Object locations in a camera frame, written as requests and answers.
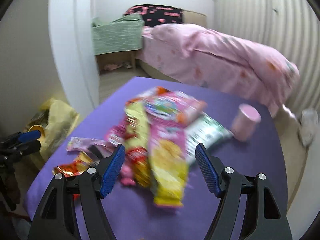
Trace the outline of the wooden bedside table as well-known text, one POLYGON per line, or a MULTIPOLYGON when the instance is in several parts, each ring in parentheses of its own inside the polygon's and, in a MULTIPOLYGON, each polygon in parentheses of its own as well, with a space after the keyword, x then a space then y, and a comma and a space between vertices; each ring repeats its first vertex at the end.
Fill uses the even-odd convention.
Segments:
POLYGON ((129 62, 132 66, 132 69, 136 70, 136 53, 137 51, 133 50, 96 55, 95 59, 98 65, 99 74, 108 72, 103 70, 104 65, 122 62, 129 62))

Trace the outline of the yellow trash bag bin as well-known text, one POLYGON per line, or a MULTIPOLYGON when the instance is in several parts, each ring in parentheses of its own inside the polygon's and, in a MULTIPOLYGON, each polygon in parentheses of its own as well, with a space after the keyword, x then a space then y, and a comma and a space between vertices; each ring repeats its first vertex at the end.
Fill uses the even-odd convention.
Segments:
POLYGON ((80 121, 80 114, 64 101, 51 98, 43 103, 39 111, 24 127, 24 132, 38 129, 41 148, 30 155, 30 161, 38 170, 71 134, 80 121))

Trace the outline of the green white snack wrapper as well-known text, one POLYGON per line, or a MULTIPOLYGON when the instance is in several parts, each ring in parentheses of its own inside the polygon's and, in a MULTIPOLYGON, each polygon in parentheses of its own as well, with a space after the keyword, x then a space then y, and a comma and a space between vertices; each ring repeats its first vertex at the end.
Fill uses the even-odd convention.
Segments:
POLYGON ((195 159, 195 148, 202 143, 205 148, 231 139, 234 134, 219 122, 202 112, 200 116, 185 129, 186 161, 192 165, 195 159))

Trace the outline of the pink cylindrical container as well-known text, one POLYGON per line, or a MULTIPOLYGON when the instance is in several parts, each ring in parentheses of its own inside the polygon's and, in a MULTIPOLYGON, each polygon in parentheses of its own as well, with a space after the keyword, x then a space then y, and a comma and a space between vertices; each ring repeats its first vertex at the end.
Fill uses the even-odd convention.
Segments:
POLYGON ((238 141, 246 142, 261 122, 260 113, 249 104, 240 104, 231 125, 231 132, 238 141))

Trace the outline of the pink yellow chips bag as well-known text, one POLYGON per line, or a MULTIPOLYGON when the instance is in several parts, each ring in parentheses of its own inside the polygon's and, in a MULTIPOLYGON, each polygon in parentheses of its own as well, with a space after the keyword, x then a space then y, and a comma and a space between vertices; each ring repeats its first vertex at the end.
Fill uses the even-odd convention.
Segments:
POLYGON ((158 207, 182 207, 189 173, 184 129, 175 123, 153 121, 148 161, 154 204, 158 207))

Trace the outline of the green checked cloth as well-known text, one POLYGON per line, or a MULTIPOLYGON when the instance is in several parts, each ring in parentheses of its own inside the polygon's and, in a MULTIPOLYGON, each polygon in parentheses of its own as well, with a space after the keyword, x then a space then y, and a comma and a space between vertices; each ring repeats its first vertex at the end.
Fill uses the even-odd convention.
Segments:
POLYGON ((123 16, 112 22, 99 18, 92 20, 92 38, 95 55, 142 49, 144 21, 139 14, 123 16))

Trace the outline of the beige ribbed wardrobe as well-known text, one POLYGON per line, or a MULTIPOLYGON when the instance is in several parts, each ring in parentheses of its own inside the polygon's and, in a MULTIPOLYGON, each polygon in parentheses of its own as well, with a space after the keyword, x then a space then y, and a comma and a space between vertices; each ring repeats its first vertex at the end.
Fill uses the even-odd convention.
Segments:
POLYGON ((319 19, 307 0, 214 0, 214 29, 281 52, 300 73, 286 106, 319 110, 319 19))

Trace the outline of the yellow wafer snack bag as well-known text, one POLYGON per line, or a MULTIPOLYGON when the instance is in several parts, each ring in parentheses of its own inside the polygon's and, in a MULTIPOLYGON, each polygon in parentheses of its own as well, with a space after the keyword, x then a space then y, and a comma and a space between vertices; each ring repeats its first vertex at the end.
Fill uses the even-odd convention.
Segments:
POLYGON ((149 120, 141 101, 125 106, 125 151, 133 178, 141 187, 150 187, 151 170, 148 161, 149 120))

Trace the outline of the pink floral duvet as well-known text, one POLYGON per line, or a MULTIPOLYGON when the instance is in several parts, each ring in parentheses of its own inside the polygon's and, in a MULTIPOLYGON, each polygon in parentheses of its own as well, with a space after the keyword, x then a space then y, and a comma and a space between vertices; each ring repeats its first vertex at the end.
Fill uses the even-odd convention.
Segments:
POLYGON ((195 24, 145 27, 137 59, 180 83, 219 90, 265 105, 275 116, 299 81, 276 49, 195 24))

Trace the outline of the pink kleenex tissue pack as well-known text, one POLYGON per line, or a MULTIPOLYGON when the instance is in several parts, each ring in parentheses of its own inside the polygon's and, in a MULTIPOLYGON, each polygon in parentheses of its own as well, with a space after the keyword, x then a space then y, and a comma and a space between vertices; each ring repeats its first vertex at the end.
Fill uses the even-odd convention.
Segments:
POLYGON ((186 127, 200 116, 207 103, 181 91, 173 91, 146 99, 144 107, 154 120, 186 127))

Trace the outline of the purple pink candy wrapper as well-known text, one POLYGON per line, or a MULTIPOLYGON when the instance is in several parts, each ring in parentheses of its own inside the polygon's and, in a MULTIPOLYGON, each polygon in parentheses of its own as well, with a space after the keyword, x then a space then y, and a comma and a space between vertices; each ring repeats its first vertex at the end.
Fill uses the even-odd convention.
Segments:
POLYGON ((109 157, 116 146, 117 143, 114 142, 99 139, 71 137, 70 141, 67 143, 66 151, 84 152, 92 159, 103 159, 105 157, 109 157))

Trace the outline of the pink slippers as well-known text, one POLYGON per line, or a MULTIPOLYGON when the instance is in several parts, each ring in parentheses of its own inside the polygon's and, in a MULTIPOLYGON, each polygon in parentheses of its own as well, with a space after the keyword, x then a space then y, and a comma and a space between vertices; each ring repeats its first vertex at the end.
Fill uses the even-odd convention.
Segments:
POLYGON ((103 66, 104 71, 113 71, 119 68, 125 68, 125 69, 130 69, 132 68, 131 64, 129 62, 122 62, 122 63, 117 63, 117 64, 106 64, 103 66))

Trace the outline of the black pink pillow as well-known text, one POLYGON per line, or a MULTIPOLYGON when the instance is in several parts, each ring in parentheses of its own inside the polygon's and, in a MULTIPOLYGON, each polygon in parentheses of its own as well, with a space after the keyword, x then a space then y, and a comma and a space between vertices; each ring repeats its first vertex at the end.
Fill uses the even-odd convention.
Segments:
POLYGON ((168 5, 139 4, 127 9, 124 16, 140 14, 146 27, 154 27, 167 23, 184 23, 184 11, 168 5))

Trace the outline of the red orange snack wrapper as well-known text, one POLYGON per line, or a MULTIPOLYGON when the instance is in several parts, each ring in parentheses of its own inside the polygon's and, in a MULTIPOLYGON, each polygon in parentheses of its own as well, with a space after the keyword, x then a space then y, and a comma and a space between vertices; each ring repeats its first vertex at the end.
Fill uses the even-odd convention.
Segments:
POLYGON ((94 160, 87 153, 81 151, 71 163, 54 167, 53 175, 61 173, 65 177, 78 176, 84 173, 88 168, 96 167, 98 164, 99 159, 94 160))

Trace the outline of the beige bed frame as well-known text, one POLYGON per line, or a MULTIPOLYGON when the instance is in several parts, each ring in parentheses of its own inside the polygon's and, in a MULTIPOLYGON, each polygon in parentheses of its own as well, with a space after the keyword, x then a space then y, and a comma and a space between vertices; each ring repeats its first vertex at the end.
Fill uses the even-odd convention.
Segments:
MULTIPOLYGON (((202 14, 200 12, 194 12, 190 10, 184 10, 183 11, 183 18, 185 23, 192 23, 199 26, 202 26, 204 28, 207 27, 207 16, 205 14, 202 14)), ((177 80, 164 75, 162 72, 157 70, 155 67, 147 64, 146 62, 142 60, 136 60, 140 68, 144 70, 144 72, 153 79, 159 79, 159 80, 165 80, 165 81, 171 81, 171 82, 178 82, 177 80)))

